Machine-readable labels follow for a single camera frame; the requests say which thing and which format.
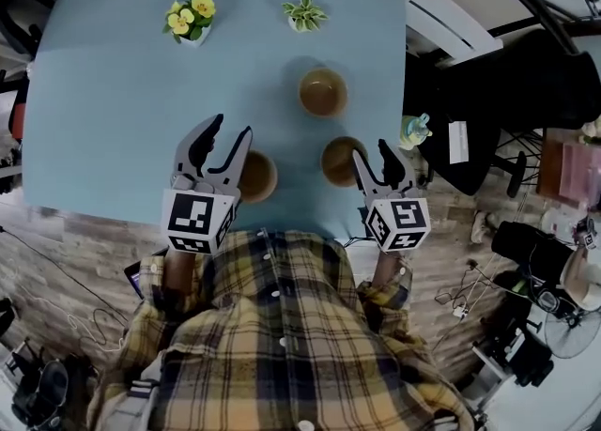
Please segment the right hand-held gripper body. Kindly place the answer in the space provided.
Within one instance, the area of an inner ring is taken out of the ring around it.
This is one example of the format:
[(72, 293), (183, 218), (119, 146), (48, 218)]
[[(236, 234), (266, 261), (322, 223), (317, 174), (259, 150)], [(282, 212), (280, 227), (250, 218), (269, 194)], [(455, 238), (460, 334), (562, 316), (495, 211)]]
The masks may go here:
[(363, 194), (364, 224), (382, 252), (410, 251), (422, 245), (431, 222), (426, 199), (417, 188)]

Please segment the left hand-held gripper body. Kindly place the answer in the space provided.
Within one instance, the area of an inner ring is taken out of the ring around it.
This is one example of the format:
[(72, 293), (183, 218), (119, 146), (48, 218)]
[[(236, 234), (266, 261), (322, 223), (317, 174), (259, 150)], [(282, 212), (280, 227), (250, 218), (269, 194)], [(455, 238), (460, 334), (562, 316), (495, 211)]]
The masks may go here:
[(178, 173), (163, 193), (161, 232), (171, 249), (216, 254), (237, 215), (240, 174)]

